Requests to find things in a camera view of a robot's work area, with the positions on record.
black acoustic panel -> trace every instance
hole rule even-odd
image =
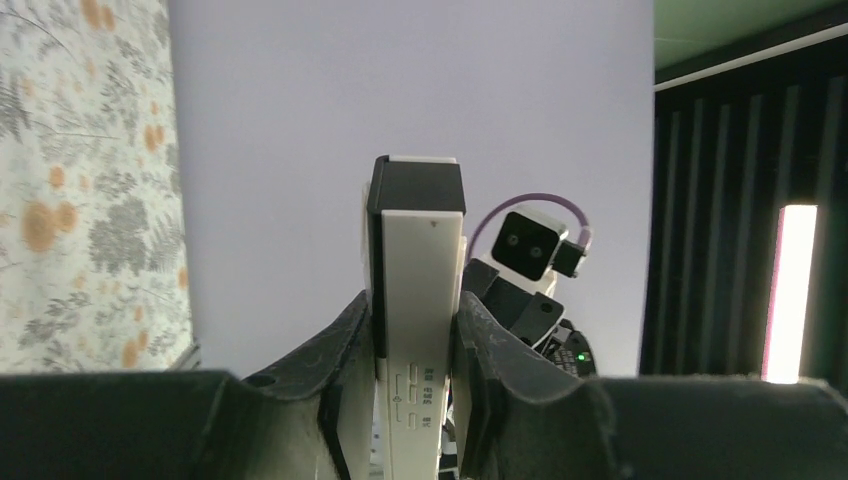
[[[779,212],[819,206],[802,373],[848,388],[848,38],[656,95],[640,371],[758,374]]]

floral wallpaper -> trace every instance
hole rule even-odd
[[[0,0],[0,372],[192,343],[165,0]]]

gray leaf pattern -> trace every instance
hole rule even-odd
[[[109,207],[107,220],[97,220],[89,233],[89,255],[97,271],[116,274],[124,268],[138,275],[145,267],[147,245],[141,238],[147,230],[147,208],[130,197]]]
[[[0,372],[191,344],[166,0],[0,0]]]
[[[0,68],[0,140],[12,134],[21,142],[21,125],[30,128],[29,113],[24,109],[16,76],[6,77]]]

green ceiling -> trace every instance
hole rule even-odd
[[[843,0],[654,0],[657,69]]]

white device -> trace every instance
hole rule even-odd
[[[438,475],[465,199],[453,158],[381,157],[364,247],[386,480]]]

